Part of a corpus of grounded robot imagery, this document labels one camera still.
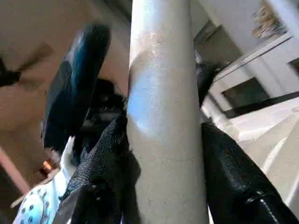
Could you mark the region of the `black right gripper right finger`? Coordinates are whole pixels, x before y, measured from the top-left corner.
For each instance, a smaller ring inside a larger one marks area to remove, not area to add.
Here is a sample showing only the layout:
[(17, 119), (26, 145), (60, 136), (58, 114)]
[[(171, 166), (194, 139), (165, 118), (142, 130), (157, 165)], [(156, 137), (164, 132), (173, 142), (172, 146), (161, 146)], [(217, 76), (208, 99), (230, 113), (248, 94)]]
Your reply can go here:
[(214, 124), (201, 124), (207, 203), (216, 224), (297, 224), (261, 169)]

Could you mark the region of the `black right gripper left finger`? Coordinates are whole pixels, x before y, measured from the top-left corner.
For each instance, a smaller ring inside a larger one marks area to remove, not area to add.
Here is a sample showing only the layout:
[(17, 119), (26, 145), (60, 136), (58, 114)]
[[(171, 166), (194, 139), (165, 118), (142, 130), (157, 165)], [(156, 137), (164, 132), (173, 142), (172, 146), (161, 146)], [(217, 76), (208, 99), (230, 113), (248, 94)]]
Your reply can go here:
[(72, 175), (55, 224), (139, 224), (135, 184), (141, 168), (129, 149), (127, 117), (115, 117)]

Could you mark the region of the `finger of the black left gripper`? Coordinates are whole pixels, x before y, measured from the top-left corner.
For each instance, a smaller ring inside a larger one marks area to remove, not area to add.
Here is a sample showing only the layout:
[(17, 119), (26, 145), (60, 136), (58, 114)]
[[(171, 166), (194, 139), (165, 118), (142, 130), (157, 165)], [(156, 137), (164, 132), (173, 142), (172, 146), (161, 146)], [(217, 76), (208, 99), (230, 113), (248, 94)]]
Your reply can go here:
[(210, 89), (214, 78), (219, 73), (220, 63), (196, 63), (196, 78), (199, 97), (199, 107), (201, 108), (203, 101)]

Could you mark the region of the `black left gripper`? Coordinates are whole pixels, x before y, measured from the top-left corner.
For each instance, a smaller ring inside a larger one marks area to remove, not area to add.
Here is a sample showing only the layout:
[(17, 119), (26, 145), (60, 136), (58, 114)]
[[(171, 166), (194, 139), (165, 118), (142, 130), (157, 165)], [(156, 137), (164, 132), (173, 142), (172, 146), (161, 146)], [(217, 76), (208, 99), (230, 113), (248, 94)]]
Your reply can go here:
[(124, 109), (125, 98), (115, 91), (114, 84), (98, 78), (110, 41), (107, 25), (92, 23), (81, 30), (48, 90), (41, 130), (43, 148), (64, 149), (69, 136), (75, 135), (76, 165)]

